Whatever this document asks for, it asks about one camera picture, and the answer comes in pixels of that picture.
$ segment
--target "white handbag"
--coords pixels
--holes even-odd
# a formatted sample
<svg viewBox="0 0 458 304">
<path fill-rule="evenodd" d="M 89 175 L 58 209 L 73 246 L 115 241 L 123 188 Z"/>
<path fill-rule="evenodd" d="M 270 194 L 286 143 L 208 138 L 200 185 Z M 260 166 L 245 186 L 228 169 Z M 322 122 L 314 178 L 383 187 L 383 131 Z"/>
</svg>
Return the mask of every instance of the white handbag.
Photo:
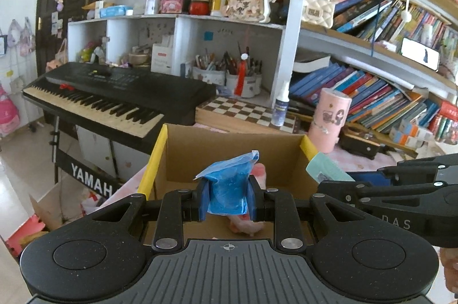
<svg viewBox="0 0 458 304">
<path fill-rule="evenodd" d="M 335 4 L 330 0 L 304 0 L 302 21 L 332 28 Z"/>
</svg>

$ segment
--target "electronic keyboard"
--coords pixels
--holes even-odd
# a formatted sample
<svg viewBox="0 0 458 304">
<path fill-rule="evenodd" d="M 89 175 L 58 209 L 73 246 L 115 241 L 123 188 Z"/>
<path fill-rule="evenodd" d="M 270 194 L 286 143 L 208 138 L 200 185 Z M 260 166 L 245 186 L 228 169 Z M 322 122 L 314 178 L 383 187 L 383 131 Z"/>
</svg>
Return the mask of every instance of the electronic keyboard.
<svg viewBox="0 0 458 304">
<path fill-rule="evenodd" d="M 150 154 L 162 124 L 194 124 L 214 86 L 144 69 L 67 63 L 22 91 L 43 110 Z"/>
</svg>

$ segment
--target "phone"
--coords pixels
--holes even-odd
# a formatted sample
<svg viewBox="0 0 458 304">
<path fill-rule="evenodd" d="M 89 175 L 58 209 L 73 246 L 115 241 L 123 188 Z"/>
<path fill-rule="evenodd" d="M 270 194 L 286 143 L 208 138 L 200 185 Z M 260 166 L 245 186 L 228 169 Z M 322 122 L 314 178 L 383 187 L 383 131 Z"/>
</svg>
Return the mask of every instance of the phone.
<svg viewBox="0 0 458 304">
<path fill-rule="evenodd" d="M 439 69 L 439 52 L 431 49 L 430 47 L 426 47 L 419 42 L 404 38 L 402 40 L 401 54 L 402 56 L 427 66 L 434 71 Z"/>
</svg>

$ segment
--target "blue plastic bag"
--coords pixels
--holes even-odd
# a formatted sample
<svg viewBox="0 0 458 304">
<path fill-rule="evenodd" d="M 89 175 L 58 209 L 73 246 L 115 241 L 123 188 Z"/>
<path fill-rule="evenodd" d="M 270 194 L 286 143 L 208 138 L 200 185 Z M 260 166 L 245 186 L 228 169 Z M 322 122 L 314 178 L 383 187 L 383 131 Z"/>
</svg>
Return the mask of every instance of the blue plastic bag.
<svg viewBox="0 0 458 304">
<path fill-rule="evenodd" d="M 243 215 L 247 213 L 246 186 L 253 166 L 259 159 L 259 152 L 215 162 L 197 178 L 210 181 L 210 204 L 208 212 L 215 215 Z"/>
</svg>

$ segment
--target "white pole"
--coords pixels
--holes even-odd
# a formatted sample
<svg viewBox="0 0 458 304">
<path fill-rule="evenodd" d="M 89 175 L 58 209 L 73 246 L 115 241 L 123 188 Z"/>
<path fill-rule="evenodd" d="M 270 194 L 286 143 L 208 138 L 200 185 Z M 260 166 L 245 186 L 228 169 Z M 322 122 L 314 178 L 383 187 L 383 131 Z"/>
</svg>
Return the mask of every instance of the white pole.
<svg viewBox="0 0 458 304">
<path fill-rule="evenodd" d="M 299 32 L 301 30 L 303 4 L 304 0 L 290 0 L 289 2 L 288 20 L 286 22 L 286 29 L 282 34 L 275 78 L 270 94 L 272 107 L 275 104 L 275 99 L 280 92 L 283 82 L 289 82 L 291 79 Z"/>
</svg>

